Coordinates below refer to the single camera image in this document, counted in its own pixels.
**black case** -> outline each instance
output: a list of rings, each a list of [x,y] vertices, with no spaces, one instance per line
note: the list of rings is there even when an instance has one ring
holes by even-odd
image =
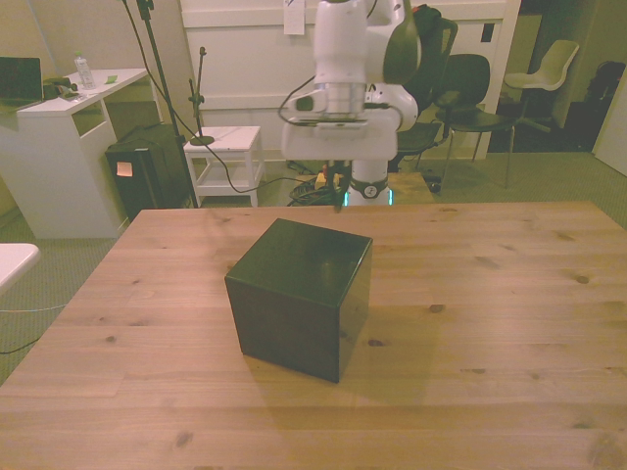
[[[105,155],[129,220],[144,209],[177,209],[189,200],[184,163],[171,124],[138,127]],[[124,176],[122,167],[129,165],[132,175]]]
[[[226,274],[242,353],[339,382],[365,322],[372,239],[276,220]]]

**cable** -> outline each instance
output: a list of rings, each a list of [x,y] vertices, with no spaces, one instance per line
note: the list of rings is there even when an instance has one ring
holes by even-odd
[[[164,91],[161,89],[161,87],[159,86],[159,84],[157,83],[157,80],[155,79],[155,77],[152,75],[152,73],[150,72],[150,69],[148,68],[148,61],[146,60],[146,53],[144,52],[144,46],[141,42],[141,37],[139,37],[139,32],[137,31],[137,26],[135,25],[135,19],[133,18],[133,15],[130,13],[130,9],[128,8],[128,3],[127,0],[122,0],[122,3],[124,4],[124,7],[126,8],[126,13],[128,14],[128,18],[130,19],[130,23],[133,27],[133,31],[135,32],[135,37],[137,38],[137,43],[139,45],[139,51],[141,52],[141,57],[142,60],[144,62],[144,67],[146,69],[146,72],[148,73],[148,76],[150,77],[151,81],[153,82],[153,84],[155,85],[155,88],[157,89],[157,91],[159,92],[159,94],[164,98],[164,100],[166,100],[166,103],[168,102],[168,98],[166,98],[166,95],[164,93]],[[185,127],[185,129],[191,134],[191,135],[195,135],[195,132],[183,121],[182,117],[178,115],[178,113],[176,112],[176,110],[172,107],[172,113],[174,114],[174,116],[178,119],[178,121],[181,123],[181,125],[183,127]],[[267,181],[264,184],[260,184],[259,186],[255,187],[255,188],[250,188],[250,189],[245,189],[245,190],[240,190],[237,189],[235,187],[235,185],[233,184],[232,180],[231,180],[231,176],[230,173],[228,172],[228,166],[226,165],[226,163],[216,154],[216,152],[214,152],[209,145],[205,145],[205,148],[216,158],[216,160],[218,160],[222,166],[224,166],[224,170],[226,171],[226,180],[228,181],[228,184],[230,185],[230,187],[233,189],[233,191],[235,191],[238,194],[245,194],[245,193],[250,193],[252,191],[257,191],[260,188],[263,188],[265,186],[267,186],[268,184],[274,183],[276,181],[280,181],[282,179],[285,180],[290,180],[290,181],[298,181],[301,182],[300,179],[296,179],[296,178],[289,178],[289,177],[280,177],[280,178],[275,178],[272,179],[270,181]]]
[[[30,343],[26,343],[25,345],[20,346],[19,348],[16,348],[16,349],[14,349],[12,351],[0,351],[0,355],[9,355],[9,354],[17,353],[18,351],[21,351],[21,350],[25,350],[29,346],[34,345],[40,339],[41,339],[41,337],[37,338],[36,340],[31,341]]]
[[[290,91],[290,93],[287,95],[287,97],[283,100],[283,103],[281,103],[281,106],[278,107],[278,110],[276,111],[278,113],[278,116],[281,118],[281,120],[283,120],[284,122],[287,122],[290,125],[297,125],[297,126],[303,126],[306,124],[302,124],[302,123],[297,123],[297,122],[293,122],[290,119],[288,119],[287,117],[285,117],[283,115],[283,108],[285,107],[286,103],[290,100],[290,98],[292,97],[292,95],[294,93],[296,93],[297,91],[302,90],[303,88],[305,88],[306,85],[308,85],[309,83],[312,82],[312,80],[314,80],[315,75],[312,76],[309,80],[307,80],[306,82],[304,82],[302,85],[300,85],[298,88],[293,89],[292,91]]]
[[[294,188],[290,192],[292,201],[287,206],[333,206],[335,197],[331,188],[324,185],[321,188],[315,189],[315,181],[316,178],[312,178]],[[340,193],[338,189],[334,188],[334,190],[336,195]]]
[[[370,11],[368,12],[368,16],[367,18],[370,18],[370,15],[372,15],[372,12],[374,12],[374,9],[376,8],[376,4],[379,0],[374,0],[374,4],[372,5],[372,8],[370,9]]]
[[[306,174],[306,175],[311,175],[311,176],[316,174],[313,171],[311,171],[309,168],[304,166],[303,164],[299,164],[298,162],[294,162],[293,160],[289,160],[287,162],[287,167],[289,169],[293,169],[294,171],[298,171],[299,174]]]

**white side table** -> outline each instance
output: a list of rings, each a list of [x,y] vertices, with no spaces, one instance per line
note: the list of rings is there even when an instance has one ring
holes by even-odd
[[[209,147],[226,163],[231,182],[239,190],[257,187],[264,175],[260,131],[258,126],[203,127],[203,135],[216,139]],[[199,207],[203,196],[240,194],[228,184],[224,166],[204,146],[187,143],[184,151]],[[200,175],[194,168],[195,159],[205,159],[207,163]],[[251,205],[254,208],[258,206],[257,190],[242,196],[250,196]]]
[[[39,249],[30,243],[0,243],[0,295],[31,269]]]

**paper sheet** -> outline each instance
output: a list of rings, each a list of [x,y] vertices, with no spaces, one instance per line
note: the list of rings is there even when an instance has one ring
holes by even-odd
[[[305,34],[305,0],[283,0],[283,34]]]

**sticky note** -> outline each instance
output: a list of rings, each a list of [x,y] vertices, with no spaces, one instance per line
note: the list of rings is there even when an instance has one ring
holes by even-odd
[[[118,176],[130,178],[133,175],[133,164],[131,162],[118,162]]]

